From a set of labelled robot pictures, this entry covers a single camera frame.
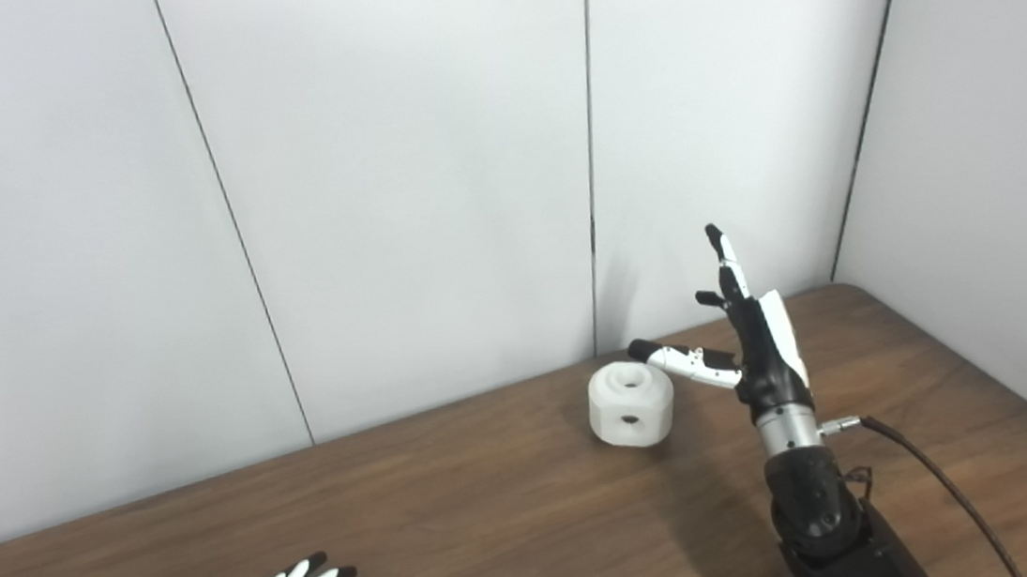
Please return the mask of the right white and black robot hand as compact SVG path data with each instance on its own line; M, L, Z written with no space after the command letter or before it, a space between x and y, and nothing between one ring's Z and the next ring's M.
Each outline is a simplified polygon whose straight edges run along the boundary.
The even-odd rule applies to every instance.
M695 299L724 312L741 349L730 353L643 339L627 344L627 357L691 382L731 389L753 419L787 405L812 410L809 372L782 296L776 290L753 296L727 235L715 225L706 225L703 231L717 254L719 287L700 290Z

